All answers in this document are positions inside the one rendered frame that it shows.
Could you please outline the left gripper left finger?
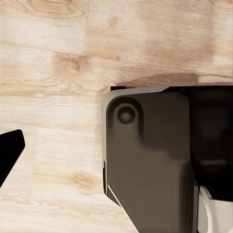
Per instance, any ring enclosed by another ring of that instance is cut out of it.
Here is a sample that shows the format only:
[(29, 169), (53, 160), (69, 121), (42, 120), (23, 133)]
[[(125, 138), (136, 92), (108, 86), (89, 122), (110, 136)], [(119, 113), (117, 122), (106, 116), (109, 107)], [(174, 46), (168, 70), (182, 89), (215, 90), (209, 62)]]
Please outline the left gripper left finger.
[(0, 187), (25, 149), (21, 129), (0, 134)]

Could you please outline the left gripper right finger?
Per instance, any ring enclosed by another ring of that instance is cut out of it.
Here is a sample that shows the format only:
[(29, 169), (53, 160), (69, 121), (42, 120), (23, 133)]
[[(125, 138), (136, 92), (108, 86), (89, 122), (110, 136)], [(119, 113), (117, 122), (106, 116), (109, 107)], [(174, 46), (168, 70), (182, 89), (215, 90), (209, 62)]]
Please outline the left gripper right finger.
[(222, 129), (217, 145), (233, 168), (233, 131)]

